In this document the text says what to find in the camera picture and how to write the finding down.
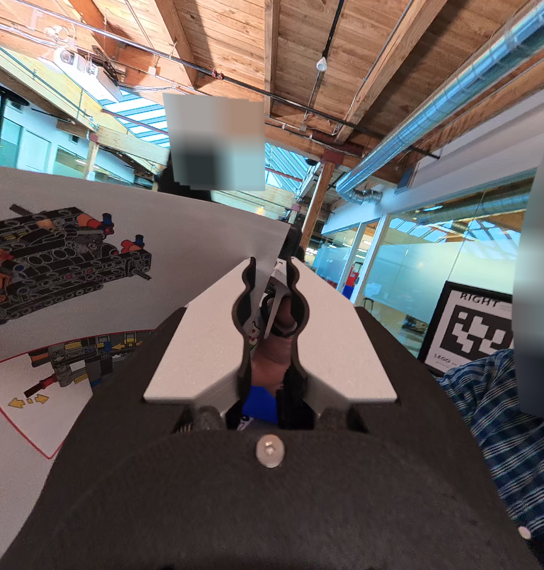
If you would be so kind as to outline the silver ventilation duct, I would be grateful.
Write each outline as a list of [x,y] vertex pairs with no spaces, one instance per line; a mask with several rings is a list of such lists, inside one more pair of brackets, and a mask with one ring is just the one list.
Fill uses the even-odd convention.
[[530,1],[449,76],[336,184],[340,198],[361,204],[359,186],[457,110],[544,48],[544,1]]

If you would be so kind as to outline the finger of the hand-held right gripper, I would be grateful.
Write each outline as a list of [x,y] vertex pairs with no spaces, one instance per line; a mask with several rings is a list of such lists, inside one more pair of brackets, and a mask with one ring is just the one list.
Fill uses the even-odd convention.
[[276,262],[268,280],[265,297],[262,300],[262,321],[266,325],[263,338],[267,339],[274,325],[276,315],[285,297],[291,295],[287,279],[287,262]]

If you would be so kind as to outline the person's right hand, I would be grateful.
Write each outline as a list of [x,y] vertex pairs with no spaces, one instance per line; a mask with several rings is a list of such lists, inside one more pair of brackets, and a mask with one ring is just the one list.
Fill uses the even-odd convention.
[[282,333],[272,332],[259,340],[252,356],[252,386],[266,389],[276,396],[282,388],[284,376],[291,363],[292,337],[297,322],[291,315],[291,297],[282,299],[273,325]]

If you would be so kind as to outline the white ceiling light fixture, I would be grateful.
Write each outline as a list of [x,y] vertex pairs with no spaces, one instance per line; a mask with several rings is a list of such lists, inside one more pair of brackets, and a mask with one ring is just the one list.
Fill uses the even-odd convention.
[[80,55],[76,43],[62,26],[44,28],[48,50],[37,60],[50,70],[69,77],[97,101],[119,103],[122,93],[103,67]]

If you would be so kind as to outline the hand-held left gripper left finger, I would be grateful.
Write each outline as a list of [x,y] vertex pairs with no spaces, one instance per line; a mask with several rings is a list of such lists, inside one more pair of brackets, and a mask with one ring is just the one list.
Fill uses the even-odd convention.
[[211,406],[227,412],[250,392],[255,258],[241,262],[194,298],[143,395],[148,403]]

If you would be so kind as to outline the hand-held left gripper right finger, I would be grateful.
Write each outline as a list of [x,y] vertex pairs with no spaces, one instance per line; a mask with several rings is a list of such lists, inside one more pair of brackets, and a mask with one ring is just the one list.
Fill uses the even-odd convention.
[[306,381],[303,399],[314,412],[394,403],[397,394],[353,303],[304,263],[287,263],[297,316],[296,370]]

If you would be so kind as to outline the black ceiling pipe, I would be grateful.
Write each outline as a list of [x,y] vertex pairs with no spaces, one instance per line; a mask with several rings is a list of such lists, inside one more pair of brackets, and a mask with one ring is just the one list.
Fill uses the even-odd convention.
[[282,110],[321,118],[335,126],[348,121],[312,109],[194,61],[173,1],[0,1],[0,40],[34,56],[34,47],[67,47],[92,55],[112,70],[120,86],[142,95],[173,89],[182,95],[227,96],[278,103]]

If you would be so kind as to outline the lego instruction booklet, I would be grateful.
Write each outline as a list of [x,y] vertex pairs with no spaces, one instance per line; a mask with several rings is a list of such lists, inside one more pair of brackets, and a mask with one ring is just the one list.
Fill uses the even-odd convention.
[[0,559],[99,388],[286,225],[157,191],[0,167]]

